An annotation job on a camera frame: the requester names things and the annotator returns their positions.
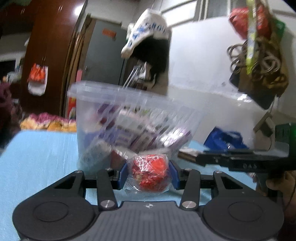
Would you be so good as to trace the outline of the red item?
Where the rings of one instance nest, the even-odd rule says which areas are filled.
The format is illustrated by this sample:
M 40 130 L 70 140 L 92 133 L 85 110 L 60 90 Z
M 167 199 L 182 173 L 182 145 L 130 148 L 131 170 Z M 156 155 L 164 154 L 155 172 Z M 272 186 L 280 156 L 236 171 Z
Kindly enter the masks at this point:
M 126 161 L 125 189 L 137 193 L 164 193 L 171 187 L 171 172 L 166 154 L 136 155 Z

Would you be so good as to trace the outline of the blue printed shopping bag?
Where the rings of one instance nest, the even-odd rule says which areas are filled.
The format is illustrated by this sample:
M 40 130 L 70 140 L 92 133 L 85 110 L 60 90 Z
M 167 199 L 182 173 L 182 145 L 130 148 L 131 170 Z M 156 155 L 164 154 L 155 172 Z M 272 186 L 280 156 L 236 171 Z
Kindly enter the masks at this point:
M 240 132 L 224 131 L 215 127 L 204 141 L 204 146 L 210 150 L 249 149 L 243 142 Z

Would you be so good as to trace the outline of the pink floral bedsheet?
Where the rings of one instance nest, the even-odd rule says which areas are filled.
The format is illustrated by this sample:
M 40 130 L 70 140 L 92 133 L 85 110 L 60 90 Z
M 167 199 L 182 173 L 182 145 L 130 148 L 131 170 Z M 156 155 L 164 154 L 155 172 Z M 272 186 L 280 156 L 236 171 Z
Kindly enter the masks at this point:
M 69 120 L 57 115 L 48 113 L 30 114 L 20 123 L 21 130 L 44 130 L 51 132 L 77 132 L 75 120 Z

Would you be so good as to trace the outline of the white plastic perforated basket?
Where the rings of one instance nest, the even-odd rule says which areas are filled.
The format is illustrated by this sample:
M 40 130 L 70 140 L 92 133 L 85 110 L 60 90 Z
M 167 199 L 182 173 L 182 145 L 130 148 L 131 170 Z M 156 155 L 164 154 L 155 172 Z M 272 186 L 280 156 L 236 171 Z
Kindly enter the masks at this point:
M 198 110 L 147 91 L 80 81 L 76 100 L 78 168 L 93 175 L 136 154 L 177 155 L 203 118 Z

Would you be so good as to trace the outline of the dark maroon clothes pile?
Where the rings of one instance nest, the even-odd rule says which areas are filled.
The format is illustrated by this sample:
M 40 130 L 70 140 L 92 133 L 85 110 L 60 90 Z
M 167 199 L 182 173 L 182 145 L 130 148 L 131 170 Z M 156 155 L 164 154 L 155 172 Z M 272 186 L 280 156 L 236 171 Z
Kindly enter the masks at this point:
M 22 110 L 11 97 L 10 85 L 1 83 L 1 148 L 20 131 L 20 117 Z

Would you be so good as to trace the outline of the orange white hanging bag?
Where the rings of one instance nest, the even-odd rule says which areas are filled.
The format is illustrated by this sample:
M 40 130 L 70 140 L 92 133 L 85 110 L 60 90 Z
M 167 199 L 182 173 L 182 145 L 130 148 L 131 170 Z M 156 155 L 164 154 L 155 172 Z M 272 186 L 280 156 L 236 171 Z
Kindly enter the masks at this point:
M 34 64 L 27 80 L 28 91 L 32 95 L 42 96 L 47 87 L 48 66 Z

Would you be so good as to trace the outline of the grey metal door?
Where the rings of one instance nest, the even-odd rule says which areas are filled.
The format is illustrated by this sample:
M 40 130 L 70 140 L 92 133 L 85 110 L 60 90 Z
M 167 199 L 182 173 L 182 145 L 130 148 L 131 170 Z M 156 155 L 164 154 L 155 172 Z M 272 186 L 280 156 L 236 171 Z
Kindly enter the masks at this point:
M 83 80 L 119 85 L 127 31 L 121 25 L 96 20 L 83 68 Z

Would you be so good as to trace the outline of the black hanging garment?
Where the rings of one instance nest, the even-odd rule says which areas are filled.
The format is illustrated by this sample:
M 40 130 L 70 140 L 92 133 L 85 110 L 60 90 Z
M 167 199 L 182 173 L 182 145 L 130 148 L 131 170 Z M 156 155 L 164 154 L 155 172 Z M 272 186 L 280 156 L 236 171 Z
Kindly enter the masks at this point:
M 131 57 L 151 65 L 151 75 L 157 82 L 159 75 L 164 73 L 167 68 L 169 50 L 168 39 L 148 37 L 133 49 Z

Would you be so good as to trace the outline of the dark red wooden wardrobe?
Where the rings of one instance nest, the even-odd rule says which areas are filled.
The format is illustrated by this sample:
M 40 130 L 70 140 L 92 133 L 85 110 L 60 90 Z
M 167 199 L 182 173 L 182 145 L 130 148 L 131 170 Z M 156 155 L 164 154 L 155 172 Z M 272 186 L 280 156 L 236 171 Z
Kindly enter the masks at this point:
M 26 113 L 62 113 L 66 74 L 69 68 L 74 36 L 87 6 L 87 1 L 40 1 L 27 46 L 20 104 Z M 32 95 L 28 77 L 34 64 L 48 67 L 45 93 Z

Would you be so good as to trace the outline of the white tote bag blue letters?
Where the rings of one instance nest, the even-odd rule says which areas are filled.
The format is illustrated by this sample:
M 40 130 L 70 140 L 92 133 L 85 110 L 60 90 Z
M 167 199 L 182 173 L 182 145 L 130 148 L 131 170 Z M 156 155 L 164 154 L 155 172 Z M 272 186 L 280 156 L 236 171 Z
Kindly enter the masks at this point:
M 146 38 L 168 40 L 169 31 L 165 18 L 159 11 L 146 9 L 131 28 L 127 42 L 121 50 L 121 57 L 128 59 L 134 49 Z

